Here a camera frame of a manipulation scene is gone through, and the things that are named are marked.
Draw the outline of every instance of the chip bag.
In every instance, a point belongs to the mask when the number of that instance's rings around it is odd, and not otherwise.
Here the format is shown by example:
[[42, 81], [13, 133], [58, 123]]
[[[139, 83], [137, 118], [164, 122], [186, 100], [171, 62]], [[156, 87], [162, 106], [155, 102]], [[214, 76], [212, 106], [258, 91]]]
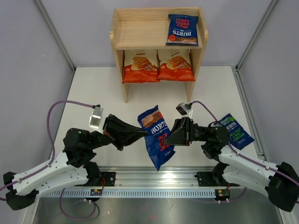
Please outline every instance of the chip bag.
[[198, 16], [170, 14], [168, 18], [170, 24], [166, 45], [198, 46], [196, 30]]
[[174, 154], [174, 146], [164, 145], [164, 139], [171, 134], [158, 105], [138, 116], [142, 129], [148, 132], [145, 136], [146, 150], [157, 170]]
[[188, 49], [159, 49], [160, 71], [158, 79], [195, 81]]
[[122, 83], [160, 82], [157, 50], [125, 50]]
[[226, 127], [230, 138], [229, 142], [237, 149], [241, 150], [251, 142], [254, 142], [254, 139], [243, 129], [243, 127], [230, 113], [219, 122]]

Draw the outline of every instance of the shelf board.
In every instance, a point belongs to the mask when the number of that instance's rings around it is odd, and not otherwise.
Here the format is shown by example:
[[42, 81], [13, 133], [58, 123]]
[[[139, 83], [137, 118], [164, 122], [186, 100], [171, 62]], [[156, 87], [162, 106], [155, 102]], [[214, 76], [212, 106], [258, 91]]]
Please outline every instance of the shelf board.
[[169, 20], [119, 21], [115, 36], [115, 49], [201, 49], [202, 43], [197, 26], [199, 46], [166, 46]]

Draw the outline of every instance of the red chip bag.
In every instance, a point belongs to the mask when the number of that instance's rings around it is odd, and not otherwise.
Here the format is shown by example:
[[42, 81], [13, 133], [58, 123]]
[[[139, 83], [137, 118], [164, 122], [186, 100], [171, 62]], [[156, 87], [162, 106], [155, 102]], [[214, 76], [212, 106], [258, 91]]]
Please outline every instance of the red chip bag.
[[125, 50], [122, 83], [160, 82], [157, 50]]
[[161, 49], [158, 57], [161, 60], [158, 79], [195, 81], [188, 49]]

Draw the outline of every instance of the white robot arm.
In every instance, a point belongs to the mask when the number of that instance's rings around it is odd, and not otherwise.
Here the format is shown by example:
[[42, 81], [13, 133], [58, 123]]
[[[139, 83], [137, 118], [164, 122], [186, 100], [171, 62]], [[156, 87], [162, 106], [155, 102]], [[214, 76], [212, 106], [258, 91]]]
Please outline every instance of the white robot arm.
[[51, 165], [48, 160], [26, 172], [7, 172], [3, 175], [4, 184], [11, 185], [6, 193], [6, 202], [13, 210], [26, 208], [43, 194], [57, 189], [76, 185], [96, 186], [101, 172], [95, 162], [90, 162], [96, 155], [93, 150], [113, 144], [122, 151], [124, 146], [147, 135], [146, 131], [129, 125], [114, 115], [101, 119], [102, 113], [103, 109], [95, 106], [90, 127], [96, 131], [71, 128], [66, 133], [64, 150], [55, 157]]
[[201, 148], [206, 157], [219, 162], [212, 171], [216, 183], [226, 181], [247, 187], [267, 196], [280, 209], [292, 211], [299, 198], [299, 177], [293, 167], [285, 162], [266, 162], [233, 148], [226, 127], [194, 124], [188, 116], [191, 106], [192, 103], [177, 106], [183, 117], [175, 120], [164, 144], [189, 146], [193, 141], [204, 141]]

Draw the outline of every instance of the gray wall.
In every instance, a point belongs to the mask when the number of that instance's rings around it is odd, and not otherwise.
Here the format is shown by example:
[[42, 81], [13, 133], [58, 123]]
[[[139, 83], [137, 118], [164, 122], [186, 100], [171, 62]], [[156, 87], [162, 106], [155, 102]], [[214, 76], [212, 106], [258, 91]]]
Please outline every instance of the gray wall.
[[[65, 98], [71, 78], [71, 70], [33, 1], [2, 0], [0, 175], [28, 170], [48, 158], [47, 112], [52, 103]], [[61, 111], [62, 107], [57, 108], [51, 117], [53, 133]], [[0, 202], [1, 223], [16, 224], [22, 214], [23, 210], [12, 211]]]
[[[299, 1], [280, 1], [241, 68], [249, 103], [272, 162], [299, 174]], [[299, 221], [299, 205], [294, 214]]]
[[203, 7], [209, 30], [204, 65], [236, 65], [271, 0], [41, 0], [77, 67], [115, 65], [114, 8]]

